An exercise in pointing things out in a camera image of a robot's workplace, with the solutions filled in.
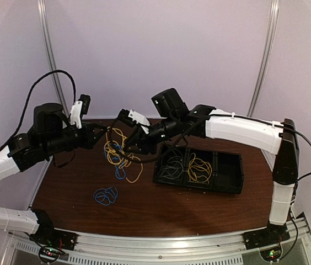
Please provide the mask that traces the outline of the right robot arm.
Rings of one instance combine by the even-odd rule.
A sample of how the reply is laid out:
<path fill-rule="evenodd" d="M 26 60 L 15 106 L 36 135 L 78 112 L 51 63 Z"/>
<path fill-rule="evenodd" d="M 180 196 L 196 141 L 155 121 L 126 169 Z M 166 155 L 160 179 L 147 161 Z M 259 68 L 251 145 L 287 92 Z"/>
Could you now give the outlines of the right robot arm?
<path fill-rule="evenodd" d="M 166 89 L 152 97 L 152 102 L 161 116 L 161 121 L 151 124 L 146 116 L 130 109 L 122 109 L 113 121 L 123 122 L 134 128 L 122 150 L 143 155 L 154 154 L 160 142 L 185 136 L 222 139 L 245 144 L 275 155 L 269 226 L 262 231 L 265 243 L 272 244 L 283 234 L 293 204 L 299 175 L 299 145 L 297 137 L 305 136 L 295 129 L 294 121 L 266 121 L 225 112 L 209 105 L 199 104 L 189 109 L 175 88 Z"/>

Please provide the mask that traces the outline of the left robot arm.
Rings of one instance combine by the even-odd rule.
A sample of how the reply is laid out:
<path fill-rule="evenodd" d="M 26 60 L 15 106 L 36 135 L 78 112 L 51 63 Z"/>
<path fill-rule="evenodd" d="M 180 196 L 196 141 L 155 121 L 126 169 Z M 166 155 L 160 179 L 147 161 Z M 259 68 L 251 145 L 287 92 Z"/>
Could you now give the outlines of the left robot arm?
<path fill-rule="evenodd" d="M 34 108 L 33 125 L 26 133 L 16 128 L 0 147 L 0 181 L 25 172 L 36 164 L 49 161 L 57 154 L 91 150 L 103 137 L 107 128 L 83 121 L 91 98 L 82 94 L 74 97 L 69 114 L 63 113 L 59 103 L 45 103 Z M 58 241 L 58 232 L 43 210 L 14 210 L 0 207 L 0 230 L 37 235 L 46 245 Z"/>

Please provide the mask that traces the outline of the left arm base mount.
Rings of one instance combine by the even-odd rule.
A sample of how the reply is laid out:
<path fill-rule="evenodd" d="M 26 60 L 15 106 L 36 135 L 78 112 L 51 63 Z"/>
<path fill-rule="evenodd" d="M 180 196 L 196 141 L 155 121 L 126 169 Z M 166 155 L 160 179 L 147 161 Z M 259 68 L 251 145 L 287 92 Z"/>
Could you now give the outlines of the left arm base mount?
<path fill-rule="evenodd" d="M 76 244 L 77 234 L 55 229 L 53 227 L 39 226 L 37 232 L 30 234 L 30 237 L 33 241 L 42 245 L 73 251 Z"/>

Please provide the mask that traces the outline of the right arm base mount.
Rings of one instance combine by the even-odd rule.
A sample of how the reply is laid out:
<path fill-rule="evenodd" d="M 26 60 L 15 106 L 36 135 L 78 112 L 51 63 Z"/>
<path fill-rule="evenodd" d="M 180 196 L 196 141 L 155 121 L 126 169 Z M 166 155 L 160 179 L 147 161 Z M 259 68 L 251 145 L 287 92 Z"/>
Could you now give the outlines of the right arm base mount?
<path fill-rule="evenodd" d="M 263 229 L 243 233 L 243 240 L 247 250 L 276 245 L 290 239 L 287 225 L 268 224 Z"/>

